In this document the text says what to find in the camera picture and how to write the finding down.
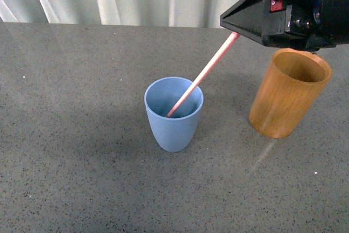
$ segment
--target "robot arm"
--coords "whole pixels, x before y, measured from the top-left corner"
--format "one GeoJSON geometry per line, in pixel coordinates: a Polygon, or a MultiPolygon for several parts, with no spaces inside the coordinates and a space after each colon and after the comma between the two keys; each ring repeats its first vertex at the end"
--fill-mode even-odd
{"type": "Polygon", "coordinates": [[[220,24],[264,46],[317,51],[349,44],[349,0],[239,0],[220,24]]]}

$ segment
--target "straw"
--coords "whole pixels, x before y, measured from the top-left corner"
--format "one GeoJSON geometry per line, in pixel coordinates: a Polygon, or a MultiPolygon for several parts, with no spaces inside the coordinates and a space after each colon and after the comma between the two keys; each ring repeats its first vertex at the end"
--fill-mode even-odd
{"type": "Polygon", "coordinates": [[[207,74],[214,68],[214,66],[220,61],[220,59],[224,56],[224,54],[228,51],[228,49],[235,43],[235,41],[239,38],[239,34],[236,32],[232,32],[227,40],[223,43],[217,53],[211,58],[211,60],[207,63],[201,73],[197,76],[194,82],[188,87],[188,89],[184,92],[182,97],[177,101],[177,103],[173,106],[170,112],[166,115],[166,117],[171,117],[172,114],[179,108],[179,106],[187,99],[187,97],[193,92],[193,90],[200,84],[200,82],[207,76],[207,74]]]}

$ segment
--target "speckled surface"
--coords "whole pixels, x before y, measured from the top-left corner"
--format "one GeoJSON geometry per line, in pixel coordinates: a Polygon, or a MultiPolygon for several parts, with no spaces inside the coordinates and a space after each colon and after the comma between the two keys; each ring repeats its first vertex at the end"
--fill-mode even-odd
{"type": "Polygon", "coordinates": [[[162,150],[143,94],[194,79],[225,29],[0,23],[0,232],[349,232],[349,46],[293,134],[248,113],[275,49],[241,37],[162,150]]]}

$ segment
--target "wooden cup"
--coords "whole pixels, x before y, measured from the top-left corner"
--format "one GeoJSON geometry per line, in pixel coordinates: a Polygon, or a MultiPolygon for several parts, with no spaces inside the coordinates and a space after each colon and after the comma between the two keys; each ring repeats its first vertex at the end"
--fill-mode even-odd
{"type": "Polygon", "coordinates": [[[292,133],[332,76],[331,66],[305,51],[276,51],[250,111],[250,123],[271,138],[292,133]]]}

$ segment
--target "blue cup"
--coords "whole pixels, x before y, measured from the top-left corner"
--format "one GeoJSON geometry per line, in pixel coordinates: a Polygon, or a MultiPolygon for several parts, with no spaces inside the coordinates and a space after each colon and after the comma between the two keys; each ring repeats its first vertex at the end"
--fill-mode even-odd
{"type": "Polygon", "coordinates": [[[194,89],[171,118],[166,117],[191,83],[182,77],[165,77],[152,83],[146,90],[144,101],[149,123],[158,144],[166,151],[183,150],[194,135],[203,104],[199,87],[194,89]]]}

